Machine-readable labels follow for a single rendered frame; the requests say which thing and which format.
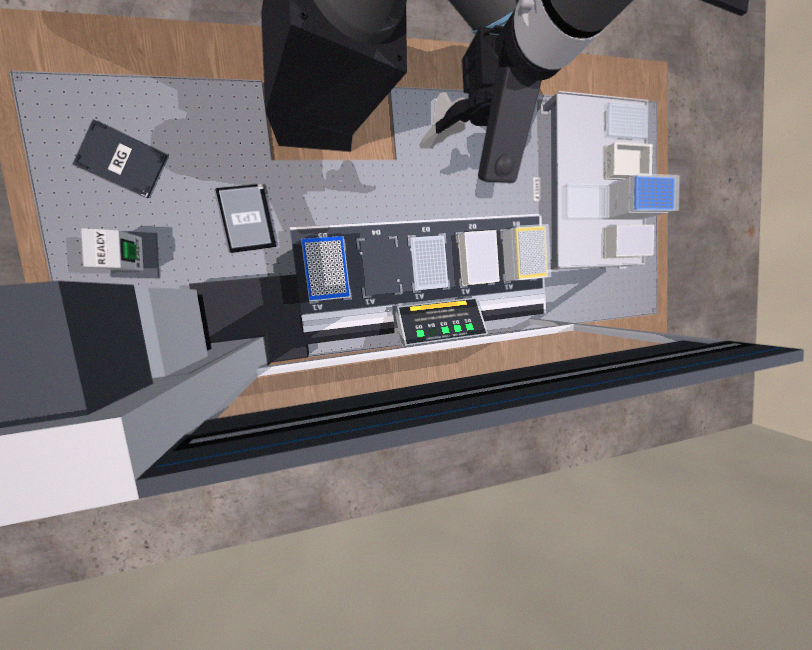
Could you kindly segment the black rectangular frame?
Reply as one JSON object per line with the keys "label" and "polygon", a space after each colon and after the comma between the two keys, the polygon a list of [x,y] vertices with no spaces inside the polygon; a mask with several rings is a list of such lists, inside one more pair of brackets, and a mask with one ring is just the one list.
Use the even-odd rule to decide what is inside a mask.
{"label": "black rectangular frame", "polygon": [[[224,216],[224,211],[223,211],[223,207],[222,207],[222,203],[221,203],[219,190],[229,190],[229,189],[239,189],[239,188],[249,188],[249,187],[259,187],[260,188],[260,193],[261,193],[261,197],[262,197],[262,201],[263,201],[263,206],[264,206],[264,211],[265,211],[265,216],[266,216],[266,220],[267,220],[267,225],[268,225],[268,230],[269,230],[269,234],[270,234],[271,243],[270,244],[255,245],[255,246],[232,248],[230,238],[229,238],[228,229],[227,229],[227,225],[226,225],[226,220],[225,220],[225,216]],[[229,251],[231,253],[276,247],[273,227],[272,227],[272,223],[271,223],[269,208],[268,208],[265,189],[264,189],[263,184],[252,184],[252,185],[242,185],[242,186],[216,188],[216,194],[217,194],[219,207],[220,207],[220,211],[221,211],[221,216],[222,216],[222,220],[223,220],[223,224],[224,224],[224,229],[225,229],[225,233],[226,233],[226,237],[227,237]]]}

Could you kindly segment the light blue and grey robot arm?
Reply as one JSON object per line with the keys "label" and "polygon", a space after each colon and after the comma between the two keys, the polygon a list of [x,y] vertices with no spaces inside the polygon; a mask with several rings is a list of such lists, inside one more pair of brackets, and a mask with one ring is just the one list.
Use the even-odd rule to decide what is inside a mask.
{"label": "light blue and grey robot arm", "polygon": [[[448,1],[473,34],[479,27],[504,26],[516,8],[514,29],[522,53],[533,64],[553,70],[570,64],[633,0],[519,0],[517,6],[516,0]],[[343,34],[375,44],[393,33],[407,0],[314,2]],[[517,180],[541,82],[525,77],[515,67],[497,70],[478,171],[480,180]]]}

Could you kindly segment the white ready key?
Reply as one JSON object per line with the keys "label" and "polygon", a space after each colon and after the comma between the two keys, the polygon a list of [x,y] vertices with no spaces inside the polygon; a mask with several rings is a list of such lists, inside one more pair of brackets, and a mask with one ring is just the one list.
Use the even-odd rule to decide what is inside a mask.
{"label": "white ready key", "polygon": [[159,279],[157,233],[81,228],[81,234],[84,267],[118,268],[111,277]]}

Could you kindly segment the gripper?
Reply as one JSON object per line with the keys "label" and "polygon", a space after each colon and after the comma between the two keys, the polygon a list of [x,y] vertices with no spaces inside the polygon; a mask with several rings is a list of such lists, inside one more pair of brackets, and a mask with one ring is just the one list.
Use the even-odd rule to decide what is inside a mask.
{"label": "gripper", "polygon": [[487,126],[498,68],[515,67],[533,80],[549,79],[561,69],[545,69],[525,57],[515,35],[515,9],[504,26],[479,27],[462,58],[463,92],[469,99],[461,97],[452,102],[446,92],[440,93],[435,101],[433,126],[421,140],[420,148],[433,149],[448,136],[465,130],[469,120],[475,126]]}

